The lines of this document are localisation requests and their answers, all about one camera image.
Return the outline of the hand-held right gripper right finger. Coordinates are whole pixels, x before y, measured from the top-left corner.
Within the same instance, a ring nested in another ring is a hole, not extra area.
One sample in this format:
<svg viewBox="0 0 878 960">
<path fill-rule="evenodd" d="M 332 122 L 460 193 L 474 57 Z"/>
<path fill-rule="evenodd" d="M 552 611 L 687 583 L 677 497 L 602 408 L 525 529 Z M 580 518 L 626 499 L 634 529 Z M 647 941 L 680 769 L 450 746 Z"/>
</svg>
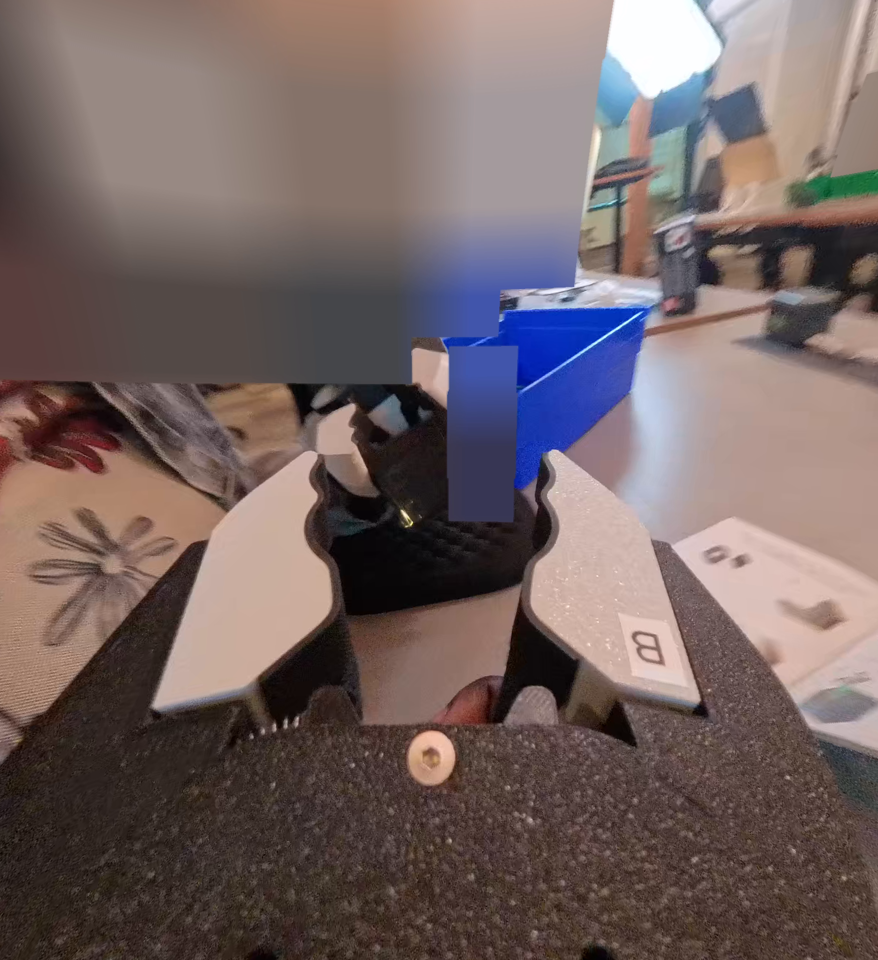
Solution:
<svg viewBox="0 0 878 960">
<path fill-rule="evenodd" d="M 637 515 L 557 450 L 541 457 L 536 503 L 494 720 L 516 714 L 531 689 L 585 727 L 606 725 L 627 702 L 696 713 L 702 694 Z"/>
</svg>

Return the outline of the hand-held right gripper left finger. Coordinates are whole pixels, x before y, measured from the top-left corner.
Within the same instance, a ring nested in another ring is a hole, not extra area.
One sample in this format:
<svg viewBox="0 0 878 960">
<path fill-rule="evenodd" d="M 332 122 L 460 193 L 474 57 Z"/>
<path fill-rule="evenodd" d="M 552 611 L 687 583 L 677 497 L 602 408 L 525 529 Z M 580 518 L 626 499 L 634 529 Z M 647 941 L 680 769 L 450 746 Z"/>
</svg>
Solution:
<svg viewBox="0 0 878 960">
<path fill-rule="evenodd" d="M 157 714 L 222 704 L 281 726 L 314 691 L 362 715 L 356 654 L 329 555 L 325 468 L 311 451 L 255 488 L 205 546 L 151 703 Z"/>
</svg>

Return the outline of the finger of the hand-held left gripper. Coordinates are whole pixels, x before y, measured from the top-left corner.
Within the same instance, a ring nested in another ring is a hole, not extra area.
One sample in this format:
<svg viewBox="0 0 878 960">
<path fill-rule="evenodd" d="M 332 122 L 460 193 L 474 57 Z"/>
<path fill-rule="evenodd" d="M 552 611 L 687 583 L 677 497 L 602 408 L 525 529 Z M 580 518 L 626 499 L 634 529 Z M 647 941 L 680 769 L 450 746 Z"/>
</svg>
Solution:
<svg viewBox="0 0 878 960">
<path fill-rule="evenodd" d="M 441 339 L 414 339 L 411 350 L 412 383 L 444 409 L 447 408 L 448 352 Z"/>
</svg>

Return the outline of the blue plastic bin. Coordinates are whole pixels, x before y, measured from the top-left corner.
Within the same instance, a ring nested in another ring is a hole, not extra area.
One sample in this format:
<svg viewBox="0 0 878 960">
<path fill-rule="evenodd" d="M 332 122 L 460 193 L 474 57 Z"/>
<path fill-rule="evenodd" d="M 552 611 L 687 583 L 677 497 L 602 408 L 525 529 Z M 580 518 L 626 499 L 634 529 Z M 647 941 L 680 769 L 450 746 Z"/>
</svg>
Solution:
<svg viewBox="0 0 878 960">
<path fill-rule="evenodd" d="M 569 449 L 630 393 L 651 312 L 638 303 L 521 307 L 501 314 L 493 337 L 443 339 L 447 349 L 517 349 L 517 490 L 537 479 L 543 453 Z"/>
</svg>

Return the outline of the lego instruction booklet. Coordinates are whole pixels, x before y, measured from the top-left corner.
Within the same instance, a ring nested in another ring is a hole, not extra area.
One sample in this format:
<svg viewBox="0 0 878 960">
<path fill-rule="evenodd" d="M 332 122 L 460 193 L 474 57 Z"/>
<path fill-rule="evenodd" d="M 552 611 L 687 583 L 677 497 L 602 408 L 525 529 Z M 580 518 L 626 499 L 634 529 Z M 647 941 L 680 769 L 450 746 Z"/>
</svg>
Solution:
<svg viewBox="0 0 878 960">
<path fill-rule="evenodd" d="M 878 761 L 878 582 L 739 518 L 674 549 L 816 736 Z"/>
</svg>

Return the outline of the person's right hand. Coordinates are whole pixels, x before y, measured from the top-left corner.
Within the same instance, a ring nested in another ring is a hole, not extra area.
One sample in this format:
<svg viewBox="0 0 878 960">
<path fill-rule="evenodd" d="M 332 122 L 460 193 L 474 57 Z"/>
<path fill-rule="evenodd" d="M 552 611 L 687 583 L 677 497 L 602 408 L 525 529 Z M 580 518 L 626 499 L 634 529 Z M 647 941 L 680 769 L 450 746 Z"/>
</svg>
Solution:
<svg viewBox="0 0 878 960">
<path fill-rule="evenodd" d="M 502 682 L 501 676 L 486 676 L 473 681 L 455 694 L 434 717 L 434 722 L 442 726 L 492 723 Z"/>
</svg>

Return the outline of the black quilted wrist rest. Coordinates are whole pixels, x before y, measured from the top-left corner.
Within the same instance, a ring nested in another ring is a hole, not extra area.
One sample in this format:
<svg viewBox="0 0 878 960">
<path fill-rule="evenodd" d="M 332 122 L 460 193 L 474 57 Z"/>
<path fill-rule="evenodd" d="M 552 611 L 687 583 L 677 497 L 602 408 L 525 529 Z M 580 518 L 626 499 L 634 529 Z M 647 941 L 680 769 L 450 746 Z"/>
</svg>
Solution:
<svg viewBox="0 0 878 960">
<path fill-rule="evenodd" d="M 451 521 L 441 514 L 404 527 L 395 517 L 335 537 L 349 616 L 375 616 L 504 591 L 519 585 L 533 557 L 535 511 L 515 491 L 510 521 Z"/>
</svg>

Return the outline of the person's floral shirt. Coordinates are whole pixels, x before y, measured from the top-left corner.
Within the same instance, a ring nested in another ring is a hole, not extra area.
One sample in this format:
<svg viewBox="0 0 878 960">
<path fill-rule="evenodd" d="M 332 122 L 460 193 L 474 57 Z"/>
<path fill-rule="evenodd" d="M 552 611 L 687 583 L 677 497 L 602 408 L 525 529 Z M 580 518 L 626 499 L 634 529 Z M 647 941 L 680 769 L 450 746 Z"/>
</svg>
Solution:
<svg viewBox="0 0 878 960">
<path fill-rule="evenodd" d="M 0 758 L 222 515 L 87 390 L 0 381 Z"/>
</svg>

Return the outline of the long wooden top desk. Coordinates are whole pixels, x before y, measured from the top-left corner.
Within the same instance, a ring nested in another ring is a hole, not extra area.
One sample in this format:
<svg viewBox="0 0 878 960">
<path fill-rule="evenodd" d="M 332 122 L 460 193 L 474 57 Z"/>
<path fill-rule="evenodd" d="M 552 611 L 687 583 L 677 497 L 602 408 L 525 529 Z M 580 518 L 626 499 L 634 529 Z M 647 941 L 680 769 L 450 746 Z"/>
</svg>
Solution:
<svg viewBox="0 0 878 960">
<path fill-rule="evenodd" d="M 867 296 L 878 314 L 878 194 L 829 199 L 812 206 L 763 208 L 695 218 L 701 284 L 721 286 L 724 276 L 711 257 L 718 247 L 756 247 L 759 288 L 784 288 L 781 258 L 792 248 L 811 250 L 805 286 L 839 294 L 841 306 Z"/>
</svg>

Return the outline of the green plastic bin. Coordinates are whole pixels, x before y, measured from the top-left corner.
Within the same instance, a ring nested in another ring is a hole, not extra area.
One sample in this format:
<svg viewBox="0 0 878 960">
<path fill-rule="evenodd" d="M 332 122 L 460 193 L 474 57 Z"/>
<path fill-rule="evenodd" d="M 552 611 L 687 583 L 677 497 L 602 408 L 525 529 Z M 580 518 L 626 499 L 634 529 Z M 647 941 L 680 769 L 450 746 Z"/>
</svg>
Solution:
<svg viewBox="0 0 878 960">
<path fill-rule="evenodd" d="M 855 174 L 822 174 L 793 181 L 786 187 L 784 200 L 795 208 L 808 208 L 831 200 L 855 199 L 878 195 L 878 170 Z"/>
</svg>

